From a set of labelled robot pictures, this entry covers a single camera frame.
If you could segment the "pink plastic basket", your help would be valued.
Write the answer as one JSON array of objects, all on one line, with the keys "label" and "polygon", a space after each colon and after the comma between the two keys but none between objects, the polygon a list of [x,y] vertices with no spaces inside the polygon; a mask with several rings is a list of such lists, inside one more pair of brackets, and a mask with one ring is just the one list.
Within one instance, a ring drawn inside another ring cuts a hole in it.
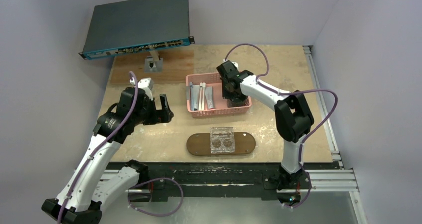
[{"label": "pink plastic basket", "polygon": [[[191,109],[190,83],[193,85],[199,85],[201,82],[205,82],[206,87],[213,87],[214,109],[208,109],[207,104],[205,104],[206,109],[203,111],[194,111]],[[244,106],[229,107],[227,102],[228,100],[224,99],[222,95],[222,83],[218,72],[187,75],[186,90],[187,110],[192,118],[209,118],[212,116],[244,114],[252,105],[251,98],[249,97]]]}]

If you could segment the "oval wooden tray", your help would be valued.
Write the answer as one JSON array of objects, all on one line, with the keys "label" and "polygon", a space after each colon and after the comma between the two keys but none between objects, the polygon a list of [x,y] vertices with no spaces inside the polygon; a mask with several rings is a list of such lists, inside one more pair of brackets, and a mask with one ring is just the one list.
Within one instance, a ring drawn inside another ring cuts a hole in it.
[{"label": "oval wooden tray", "polygon": [[209,133],[191,135],[186,142],[187,151],[194,156],[246,155],[251,154],[256,147],[255,138],[247,132],[234,133],[234,148],[230,152],[211,151],[215,146],[210,142]]}]

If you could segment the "clear glass toothbrush holder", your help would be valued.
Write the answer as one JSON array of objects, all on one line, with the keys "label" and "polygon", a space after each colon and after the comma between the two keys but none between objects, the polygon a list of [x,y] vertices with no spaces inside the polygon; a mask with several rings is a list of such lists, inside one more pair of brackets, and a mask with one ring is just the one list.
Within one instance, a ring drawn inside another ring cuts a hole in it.
[{"label": "clear glass toothbrush holder", "polygon": [[235,152],[235,137],[233,127],[210,128],[210,153],[232,154]]}]

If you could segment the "dark grey mug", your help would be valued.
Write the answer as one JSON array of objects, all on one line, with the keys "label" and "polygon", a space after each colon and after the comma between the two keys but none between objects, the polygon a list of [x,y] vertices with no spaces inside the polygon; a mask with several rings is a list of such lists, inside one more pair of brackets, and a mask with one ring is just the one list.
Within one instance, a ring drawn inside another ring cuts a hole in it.
[{"label": "dark grey mug", "polygon": [[231,107],[243,107],[248,104],[248,96],[240,97],[240,98],[231,98],[227,99],[227,106]]}]

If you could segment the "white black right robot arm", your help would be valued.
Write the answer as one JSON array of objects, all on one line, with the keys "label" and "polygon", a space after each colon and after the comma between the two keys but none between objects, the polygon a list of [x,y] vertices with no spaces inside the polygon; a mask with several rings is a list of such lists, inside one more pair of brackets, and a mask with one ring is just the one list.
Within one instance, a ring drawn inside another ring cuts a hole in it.
[{"label": "white black right robot arm", "polygon": [[298,171],[302,168],[303,145],[310,134],[314,118],[304,94],[288,92],[261,81],[248,70],[227,60],[217,67],[222,82],[223,97],[232,102],[254,98],[269,107],[275,114],[278,134],[284,141],[280,183],[287,188],[299,181]]}]

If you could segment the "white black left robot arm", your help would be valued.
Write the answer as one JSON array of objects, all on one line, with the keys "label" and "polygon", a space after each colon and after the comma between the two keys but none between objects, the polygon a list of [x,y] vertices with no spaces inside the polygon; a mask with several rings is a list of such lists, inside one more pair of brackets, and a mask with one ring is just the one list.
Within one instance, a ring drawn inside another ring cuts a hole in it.
[{"label": "white black left robot arm", "polygon": [[42,211],[59,224],[97,224],[107,205],[131,187],[144,188],[153,182],[147,165],[130,160],[117,175],[98,185],[110,160],[138,125],[169,123],[174,114],[166,94],[160,94],[161,108],[152,89],[140,85],[125,88],[119,101],[109,106],[93,129],[87,151],[64,189],[46,199]]}]

